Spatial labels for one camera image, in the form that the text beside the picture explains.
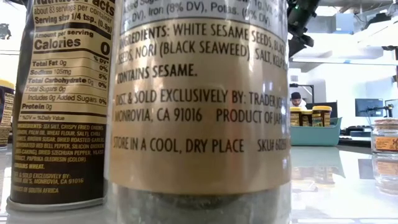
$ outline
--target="teal bin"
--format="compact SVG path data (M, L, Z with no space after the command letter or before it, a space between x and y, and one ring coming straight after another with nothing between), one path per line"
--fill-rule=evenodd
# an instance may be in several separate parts
M330 127L290 128L292 146L337 146L342 118L331 118Z

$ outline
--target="reflective countertop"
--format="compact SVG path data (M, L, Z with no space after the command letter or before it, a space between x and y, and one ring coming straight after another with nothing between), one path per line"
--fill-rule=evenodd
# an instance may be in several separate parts
M0 224L111 223L104 207L53 213L6 208L11 145L0 151ZM398 195L376 187L371 150L360 147L292 148L292 223L398 223Z

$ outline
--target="man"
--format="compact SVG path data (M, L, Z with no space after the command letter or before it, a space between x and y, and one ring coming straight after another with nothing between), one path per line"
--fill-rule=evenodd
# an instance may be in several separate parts
M291 107L301 107L303 110L306 110L307 108L305 107L305 105L307 105L307 103L305 101L303 101L301 99L301 94L298 92L294 92L292 93L292 98L290 99L290 106Z

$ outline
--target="container base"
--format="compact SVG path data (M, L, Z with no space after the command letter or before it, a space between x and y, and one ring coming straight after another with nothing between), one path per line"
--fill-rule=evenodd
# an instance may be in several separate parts
M22 212L57 212L57 211L66 211L66 210L73 210L79 208L94 207L97 205L102 205L103 202L104 198L97 198L84 202L63 203L56 205L33 205L33 204L23 204L23 203L13 202L8 197L7 208Z

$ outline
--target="yellow lid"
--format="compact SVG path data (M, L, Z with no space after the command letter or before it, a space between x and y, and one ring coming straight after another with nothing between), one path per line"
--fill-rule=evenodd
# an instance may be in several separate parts
M291 107L290 108L290 112L301 112L301 111L302 111L302 109L299 107Z
M12 90L15 90L14 84L12 84L11 82L6 81L6 80L0 79L0 86L4 86L4 87L10 88Z
M314 106L312 108L312 110L325 110L325 111L331 111L331 107L330 106Z
M312 110L301 111L302 114L312 114Z

